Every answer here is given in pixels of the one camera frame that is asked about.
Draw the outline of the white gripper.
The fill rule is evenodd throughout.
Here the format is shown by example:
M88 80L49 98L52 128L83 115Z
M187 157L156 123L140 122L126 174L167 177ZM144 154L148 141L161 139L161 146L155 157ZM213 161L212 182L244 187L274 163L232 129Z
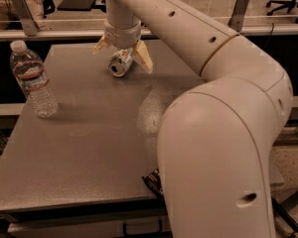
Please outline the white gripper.
M92 53L97 55L104 49L108 49L110 45L119 49L133 48L132 57L147 72L153 71L153 61L150 58L146 44L139 41L141 37L141 22L127 29L121 29L113 26L108 21L104 22L104 36L96 43L92 49Z

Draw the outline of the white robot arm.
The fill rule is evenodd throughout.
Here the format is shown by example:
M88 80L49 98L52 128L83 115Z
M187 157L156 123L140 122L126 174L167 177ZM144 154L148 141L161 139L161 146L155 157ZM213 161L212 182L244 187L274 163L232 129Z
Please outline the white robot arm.
M202 80L168 107L157 139L174 238L276 238L269 153L293 90L285 69L235 30L180 0L106 0L100 48L133 48L146 25Z

